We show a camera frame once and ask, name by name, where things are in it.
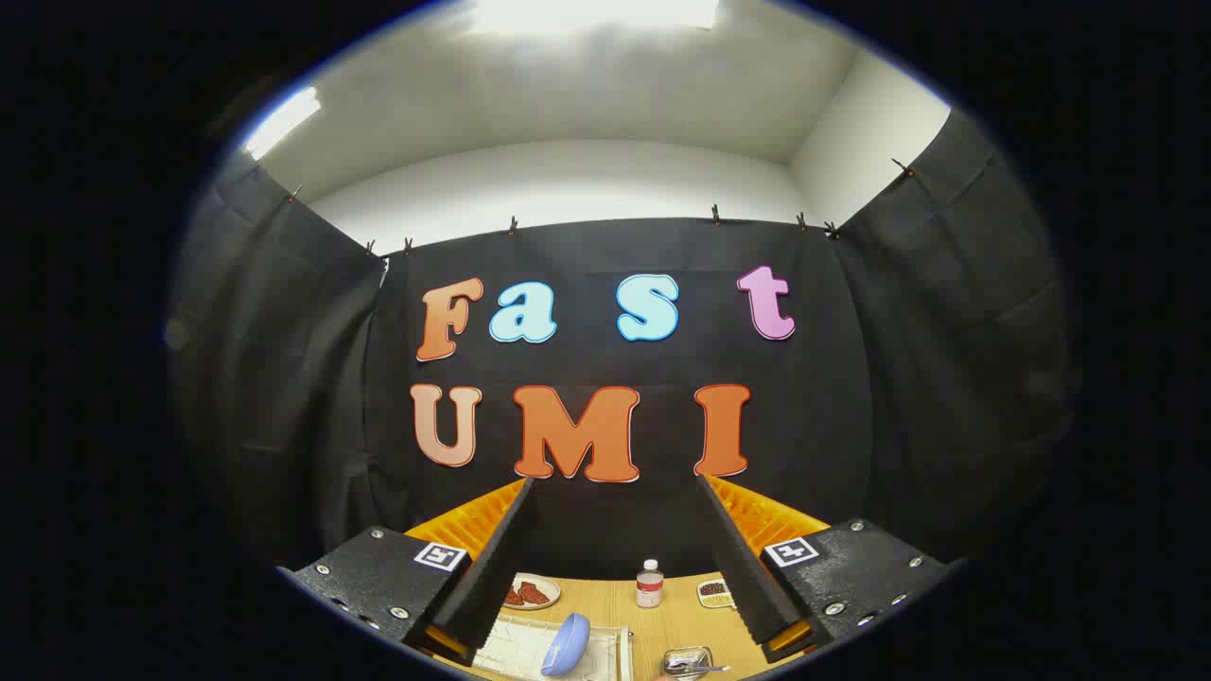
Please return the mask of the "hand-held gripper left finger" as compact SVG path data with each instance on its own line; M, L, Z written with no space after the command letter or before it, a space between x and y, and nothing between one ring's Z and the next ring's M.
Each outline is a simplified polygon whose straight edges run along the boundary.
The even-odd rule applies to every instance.
M536 492L523 479L484 497L476 550L372 526L325 556L279 573L322 608L408 654L470 666L487 642L534 528Z

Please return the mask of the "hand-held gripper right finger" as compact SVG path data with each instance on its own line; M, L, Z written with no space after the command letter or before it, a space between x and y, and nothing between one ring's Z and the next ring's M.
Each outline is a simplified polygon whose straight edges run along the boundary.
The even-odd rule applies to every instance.
M861 637L952 576L865 517L830 525L717 476L696 487L714 567L769 663Z

